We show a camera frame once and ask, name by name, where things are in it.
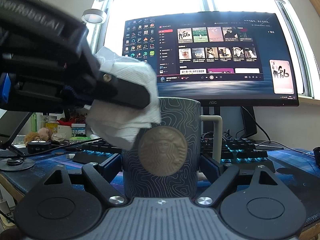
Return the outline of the white desk lamp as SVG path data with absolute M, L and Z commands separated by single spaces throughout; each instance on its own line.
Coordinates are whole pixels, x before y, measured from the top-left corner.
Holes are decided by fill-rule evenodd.
M 103 24 L 107 19 L 107 13 L 99 9 L 87 9 L 82 13 L 81 20 L 90 24 Z

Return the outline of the brown plush toy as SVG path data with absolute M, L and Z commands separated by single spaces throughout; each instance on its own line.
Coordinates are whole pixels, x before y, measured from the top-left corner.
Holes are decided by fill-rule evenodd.
M 49 128 L 41 128 L 38 132 L 29 132 L 24 138 L 24 144 L 27 146 L 32 141 L 49 141 L 53 132 Z

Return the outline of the black backlit mechanical keyboard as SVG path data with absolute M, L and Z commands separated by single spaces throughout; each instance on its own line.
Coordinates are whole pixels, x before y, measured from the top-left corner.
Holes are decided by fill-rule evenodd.
M 200 154 L 213 156 L 213 139 L 204 136 L 200 141 Z M 156 150 L 159 150 L 160 157 L 177 157 L 176 146 L 173 142 L 156 143 Z M 238 165 L 243 170 L 253 170 L 258 165 L 265 165 L 275 172 L 272 161 L 268 158 L 266 150 L 257 150 L 253 142 L 248 139 L 223 139 L 222 140 L 221 162 Z M 72 158 L 73 162 L 86 164 L 90 162 L 102 163 L 112 154 L 122 154 L 122 150 L 112 147 L 103 140 L 83 144 Z

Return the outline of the blue patterned Starbucks mug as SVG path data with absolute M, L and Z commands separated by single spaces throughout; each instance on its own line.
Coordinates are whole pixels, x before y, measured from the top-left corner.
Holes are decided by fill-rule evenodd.
M 196 100 L 159 98 L 161 120 L 138 133 L 122 154 L 123 183 L 128 198 L 195 196 L 200 168 L 201 122 L 212 121 L 213 157 L 221 159 L 222 118 L 202 115 Z

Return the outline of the white paper towel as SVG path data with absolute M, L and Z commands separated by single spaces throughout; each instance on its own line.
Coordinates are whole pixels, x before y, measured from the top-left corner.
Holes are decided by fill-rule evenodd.
M 106 47 L 95 56 L 100 71 L 112 76 L 117 94 L 108 102 L 94 100 L 86 124 L 111 145 L 130 150 L 141 129 L 161 121 L 156 73 L 147 62 Z

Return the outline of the black smartphone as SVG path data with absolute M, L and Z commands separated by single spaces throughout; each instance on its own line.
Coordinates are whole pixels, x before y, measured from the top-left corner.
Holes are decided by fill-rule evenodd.
M 13 141 L 31 115 L 31 112 L 6 111 L 0 123 L 1 143 Z

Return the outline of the black computer monitor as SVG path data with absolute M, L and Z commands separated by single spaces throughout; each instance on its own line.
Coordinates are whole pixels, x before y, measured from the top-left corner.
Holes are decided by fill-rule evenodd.
M 298 106 L 291 55 L 277 16 L 207 11 L 127 20 L 122 54 L 147 62 L 159 96 L 203 107 Z

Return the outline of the black round phone stand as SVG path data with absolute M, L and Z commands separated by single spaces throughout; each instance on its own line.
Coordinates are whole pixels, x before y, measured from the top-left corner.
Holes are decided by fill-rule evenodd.
M 9 150 L 15 156 L 1 156 L 1 171 L 15 172 L 32 168 L 35 161 L 27 158 L 26 154 L 16 148 L 12 142 L 14 138 L 1 134 L 1 150 Z

